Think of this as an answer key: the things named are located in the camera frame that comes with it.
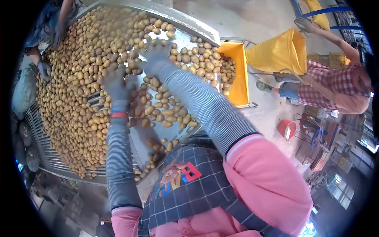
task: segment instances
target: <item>gray work glove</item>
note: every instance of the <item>gray work glove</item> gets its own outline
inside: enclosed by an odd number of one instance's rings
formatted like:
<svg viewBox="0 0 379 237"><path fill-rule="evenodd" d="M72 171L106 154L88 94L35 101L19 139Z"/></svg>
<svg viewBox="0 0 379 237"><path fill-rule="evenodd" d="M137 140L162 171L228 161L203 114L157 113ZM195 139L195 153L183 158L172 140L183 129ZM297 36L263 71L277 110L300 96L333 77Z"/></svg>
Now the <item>gray work glove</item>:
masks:
<svg viewBox="0 0 379 237"><path fill-rule="evenodd" d="M317 30L319 30L319 28L317 28L314 24L312 24L312 22L310 22L308 19L305 19L302 17L296 18L293 22L303 32L316 34Z"/></svg>
<svg viewBox="0 0 379 237"><path fill-rule="evenodd" d="M55 26L55 35L54 35L54 42L53 47L55 50L58 49L61 41L66 36L67 29L64 22L58 21L57 25Z"/></svg>
<svg viewBox="0 0 379 237"><path fill-rule="evenodd" d="M140 50L139 52L147 62L145 64L139 63L137 66L141 67L147 75L156 76L161 82L164 82L173 72L178 70L175 64L167 58L172 46L171 44L162 46L160 41L157 42L156 46L152 46L151 41L148 41L147 44L147 50Z"/></svg>
<svg viewBox="0 0 379 237"><path fill-rule="evenodd" d="M130 75L124 81L126 66L119 65L117 70L112 70L110 67L103 79L104 89L112 97L112 111L126 112L129 103L130 92L136 88L137 76Z"/></svg>
<svg viewBox="0 0 379 237"><path fill-rule="evenodd" d="M39 60L38 63L37 63L37 68L39 70L39 72L41 73L41 76L47 81L49 82L51 77L47 74L47 72L51 72L51 67L49 66L49 64L43 62L42 60Z"/></svg>

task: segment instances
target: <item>gray striped sleeve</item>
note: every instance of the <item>gray striped sleeve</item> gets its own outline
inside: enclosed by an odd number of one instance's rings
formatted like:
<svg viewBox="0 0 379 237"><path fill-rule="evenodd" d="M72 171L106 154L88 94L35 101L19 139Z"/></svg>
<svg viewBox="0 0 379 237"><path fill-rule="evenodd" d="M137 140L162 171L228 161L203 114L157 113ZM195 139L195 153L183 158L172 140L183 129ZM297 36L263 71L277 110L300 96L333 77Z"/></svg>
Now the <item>gray striped sleeve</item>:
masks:
<svg viewBox="0 0 379 237"><path fill-rule="evenodd" d="M112 119L108 128L106 177L110 206L112 209L122 206L142 208L134 181L135 174L128 138L129 128L124 118Z"/></svg>
<svg viewBox="0 0 379 237"><path fill-rule="evenodd" d="M170 73L165 85L196 116L223 156L241 138L259 133L226 96L198 76L183 70Z"/></svg>

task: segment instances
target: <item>sneaker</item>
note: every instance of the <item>sneaker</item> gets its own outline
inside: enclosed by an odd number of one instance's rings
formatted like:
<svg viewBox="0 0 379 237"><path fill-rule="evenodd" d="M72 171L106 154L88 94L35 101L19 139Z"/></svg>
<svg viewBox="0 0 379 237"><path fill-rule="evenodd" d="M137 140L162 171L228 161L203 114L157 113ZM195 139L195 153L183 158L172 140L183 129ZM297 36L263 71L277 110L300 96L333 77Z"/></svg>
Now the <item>sneaker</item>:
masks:
<svg viewBox="0 0 379 237"><path fill-rule="evenodd" d="M261 91L272 91L273 87L266 84L266 83L263 83L263 82L257 82L257 87L258 89L260 89Z"/></svg>
<svg viewBox="0 0 379 237"><path fill-rule="evenodd" d="M282 82L283 81L283 77L277 77L277 76L274 76L274 77L275 77L276 82Z"/></svg>

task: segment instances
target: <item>cartoon print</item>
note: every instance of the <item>cartoon print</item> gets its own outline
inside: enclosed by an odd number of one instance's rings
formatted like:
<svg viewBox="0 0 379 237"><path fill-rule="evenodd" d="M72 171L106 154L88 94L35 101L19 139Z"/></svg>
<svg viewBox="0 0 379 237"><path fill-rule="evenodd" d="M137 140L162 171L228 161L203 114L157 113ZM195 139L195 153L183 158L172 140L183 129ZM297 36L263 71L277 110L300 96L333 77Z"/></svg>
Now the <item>cartoon print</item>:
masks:
<svg viewBox="0 0 379 237"><path fill-rule="evenodd" d="M162 173L163 176L155 185L154 192L149 198L150 201L162 197L179 188L181 184L194 181L202 175L191 162L179 162L176 158L168 164Z"/></svg>

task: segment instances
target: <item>plaid shirt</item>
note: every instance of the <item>plaid shirt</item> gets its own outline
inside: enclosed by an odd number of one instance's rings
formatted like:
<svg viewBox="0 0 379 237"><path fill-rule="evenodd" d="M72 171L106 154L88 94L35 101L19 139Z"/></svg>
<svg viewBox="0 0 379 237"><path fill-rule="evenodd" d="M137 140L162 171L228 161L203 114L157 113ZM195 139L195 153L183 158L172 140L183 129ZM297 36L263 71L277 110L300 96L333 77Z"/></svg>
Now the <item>plaid shirt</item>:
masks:
<svg viewBox="0 0 379 237"><path fill-rule="evenodd" d="M310 75L317 83L328 88L331 91L352 95L369 95L360 92L353 86L351 73L354 69L360 68L360 64L347 65L343 69L334 69L327 67L319 62L307 60L307 74ZM325 98L320 92L300 83L299 102L304 105L321 107L330 110L337 110L336 104Z"/></svg>
<svg viewBox="0 0 379 237"><path fill-rule="evenodd" d="M254 215L228 182L222 155L204 133L189 137L167 155L162 175L139 219L138 236L154 227L222 206L249 230L265 237L289 236Z"/></svg>

